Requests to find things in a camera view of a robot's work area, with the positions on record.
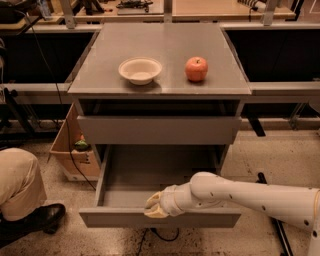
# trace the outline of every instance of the cardboard box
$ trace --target cardboard box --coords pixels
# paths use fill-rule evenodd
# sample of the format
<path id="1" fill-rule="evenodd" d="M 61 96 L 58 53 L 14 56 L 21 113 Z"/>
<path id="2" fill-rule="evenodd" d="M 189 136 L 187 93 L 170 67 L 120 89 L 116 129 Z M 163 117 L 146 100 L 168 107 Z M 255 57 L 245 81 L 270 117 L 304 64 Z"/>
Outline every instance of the cardboard box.
<path id="1" fill-rule="evenodd" d="M 53 142 L 50 154 L 58 160 L 64 174 L 69 180 L 85 180 L 79 170 L 88 180 L 98 180 L 100 166 L 92 149 L 84 152 L 79 152 L 74 149 L 74 143 L 79 141 L 81 136 L 81 129 L 78 124 L 77 117 L 77 109 L 72 105 L 66 120 L 63 122 L 60 131 Z"/>

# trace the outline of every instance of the closed drawer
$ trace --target closed drawer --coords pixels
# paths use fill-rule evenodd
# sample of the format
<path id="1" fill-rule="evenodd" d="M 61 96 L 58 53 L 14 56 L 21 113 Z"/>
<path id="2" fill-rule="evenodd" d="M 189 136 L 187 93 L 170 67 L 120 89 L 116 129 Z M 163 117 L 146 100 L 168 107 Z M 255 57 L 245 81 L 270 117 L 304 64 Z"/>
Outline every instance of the closed drawer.
<path id="1" fill-rule="evenodd" d="M 92 144 L 232 144 L 240 117 L 79 116 Z"/>

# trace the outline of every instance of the black shoe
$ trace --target black shoe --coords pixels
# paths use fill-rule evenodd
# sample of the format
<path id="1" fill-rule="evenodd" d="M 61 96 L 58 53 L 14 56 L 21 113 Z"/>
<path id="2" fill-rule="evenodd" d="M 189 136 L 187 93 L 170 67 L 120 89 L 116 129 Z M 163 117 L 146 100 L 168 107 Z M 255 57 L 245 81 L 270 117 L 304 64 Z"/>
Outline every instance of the black shoe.
<path id="1" fill-rule="evenodd" d="M 31 232 L 46 230 L 57 225 L 65 213 L 66 208 L 63 204 L 51 204 L 37 208 L 21 220 L 7 221 L 2 218 L 0 240 L 17 239 Z"/>

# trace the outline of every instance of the gray cabinet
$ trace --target gray cabinet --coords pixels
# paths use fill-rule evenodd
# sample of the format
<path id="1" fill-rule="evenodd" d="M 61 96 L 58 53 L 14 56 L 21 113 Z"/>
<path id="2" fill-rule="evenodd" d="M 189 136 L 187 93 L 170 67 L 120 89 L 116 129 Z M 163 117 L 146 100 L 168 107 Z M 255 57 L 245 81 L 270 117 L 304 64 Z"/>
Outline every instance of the gray cabinet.
<path id="1" fill-rule="evenodd" d="M 139 56 L 163 65 L 145 86 L 117 72 L 123 60 Z M 192 56 L 209 63 L 201 84 L 184 75 Z M 240 211 L 225 207 L 166 219 L 143 214 L 146 200 L 166 186 L 198 171 L 220 173 L 236 137 L 250 90 L 218 25 L 105 24 L 69 93 L 101 162 L 94 205 L 80 209 L 88 227 L 235 225 Z"/>

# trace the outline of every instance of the khaki pants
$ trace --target khaki pants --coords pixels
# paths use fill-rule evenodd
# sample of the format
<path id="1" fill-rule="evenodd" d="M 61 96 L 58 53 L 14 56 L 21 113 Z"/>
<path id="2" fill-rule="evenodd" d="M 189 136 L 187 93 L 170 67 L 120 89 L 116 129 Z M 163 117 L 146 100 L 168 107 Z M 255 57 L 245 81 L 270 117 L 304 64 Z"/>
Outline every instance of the khaki pants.
<path id="1" fill-rule="evenodd" d="M 0 151 L 0 211 L 8 221 L 22 219 L 47 199 L 38 159 L 17 148 Z"/>

